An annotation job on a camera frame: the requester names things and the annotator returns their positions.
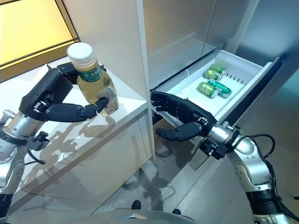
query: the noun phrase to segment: open drawer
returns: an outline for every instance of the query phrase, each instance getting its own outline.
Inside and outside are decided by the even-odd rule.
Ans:
[[[220,65],[228,72],[228,75],[220,80],[220,83],[232,90],[228,98],[219,96],[208,98],[196,89],[201,82],[208,80],[203,76],[203,72],[209,69],[213,63]],[[163,82],[154,90],[188,98],[211,112],[218,122],[228,120],[231,125],[235,125],[280,67],[279,58],[261,67],[226,51],[215,50],[194,65]],[[166,112],[158,112],[158,114],[174,126],[182,124],[177,118]]]

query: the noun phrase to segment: white countertop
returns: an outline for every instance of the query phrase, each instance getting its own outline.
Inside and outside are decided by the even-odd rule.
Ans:
[[[49,65],[56,67],[65,62],[68,62],[67,57],[49,63]],[[21,98],[32,89],[35,83],[45,74],[45,71],[47,71],[47,68],[43,66],[1,83],[0,111],[9,109],[17,113]],[[107,72],[113,80],[118,93],[119,109],[110,117],[98,115],[84,122],[46,122],[40,131],[45,131],[49,134],[48,139],[50,139],[50,143],[42,151],[33,152],[33,154],[47,163],[45,165],[34,163],[25,167],[21,183],[14,195],[13,203],[20,200],[91,148],[94,147],[93,150],[96,150],[104,145],[114,137],[115,132],[119,128],[147,109],[146,100],[111,71],[107,70]],[[70,91],[64,103],[88,104],[77,85]],[[26,155],[25,162],[29,161],[32,161],[32,159]]]

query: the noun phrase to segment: bottle cap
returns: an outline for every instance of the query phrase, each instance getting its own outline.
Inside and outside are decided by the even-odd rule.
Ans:
[[[67,55],[75,67],[86,68],[92,65],[97,59],[92,47],[87,43],[74,43],[67,49]]]

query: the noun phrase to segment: robotic arm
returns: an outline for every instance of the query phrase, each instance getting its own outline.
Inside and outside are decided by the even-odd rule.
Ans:
[[[108,103],[99,99],[93,105],[63,104],[72,89],[71,82],[56,69],[49,71],[22,98],[18,114],[5,110],[0,120],[0,224],[7,223],[7,211],[24,172],[24,158],[28,153],[35,162],[45,164],[33,156],[49,142],[45,132],[36,133],[46,121],[79,122],[97,115]],[[11,122],[4,126],[8,119]]]
[[[184,123],[174,130],[159,128],[157,135],[171,141],[206,137],[200,145],[206,155],[220,159],[227,154],[250,202],[255,224],[291,224],[289,217],[299,221],[282,204],[272,165],[262,156],[254,140],[264,134],[243,136],[228,122],[217,124],[211,113],[172,94],[154,91],[151,100],[157,111],[166,111]]]

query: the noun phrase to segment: soda can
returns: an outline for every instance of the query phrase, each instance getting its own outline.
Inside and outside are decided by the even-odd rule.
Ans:
[[[214,98],[218,94],[218,90],[208,83],[200,83],[197,87],[197,90],[208,96],[209,98]]]
[[[221,67],[220,65],[217,65],[217,64],[212,64],[210,67],[210,70],[216,71],[216,72],[222,74],[223,76],[228,75],[228,72],[223,67]]]
[[[232,93],[230,88],[226,87],[225,85],[223,85],[219,82],[216,82],[213,79],[209,79],[209,81],[207,83],[218,90],[219,96],[227,98]]]
[[[219,81],[222,78],[222,75],[216,71],[213,70],[205,70],[204,71],[204,77],[211,78],[216,81]]]

